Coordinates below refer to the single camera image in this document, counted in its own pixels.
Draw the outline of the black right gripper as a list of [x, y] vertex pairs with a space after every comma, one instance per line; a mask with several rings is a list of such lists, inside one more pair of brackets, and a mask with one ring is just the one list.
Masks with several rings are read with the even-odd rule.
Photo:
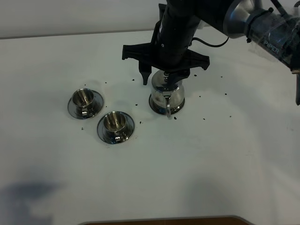
[[168, 0], [165, 6], [160, 5], [159, 8], [164, 9], [164, 14], [155, 26], [151, 42], [124, 45], [122, 59], [139, 61], [143, 85], [147, 85], [152, 67], [171, 72], [167, 87], [174, 90], [189, 77], [190, 68], [206, 70], [210, 59], [188, 49], [200, 23], [196, 15], [196, 1]]

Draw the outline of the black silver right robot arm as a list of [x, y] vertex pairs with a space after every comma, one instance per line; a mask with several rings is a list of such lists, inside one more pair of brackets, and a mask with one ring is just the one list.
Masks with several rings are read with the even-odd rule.
[[139, 62], [143, 84], [152, 68], [170, 74], [169, 84], [187, 78], [192, 68], [208, 68], [208, 56], [188, 49], [202, 21], [228, 38], [245, 36], [300, 74], [300, 17], [287, 13], [277, 0], [269, 9], [259, 0], [169, 0], [159, 10], [151, 42], [122, 50], [123, 59]]

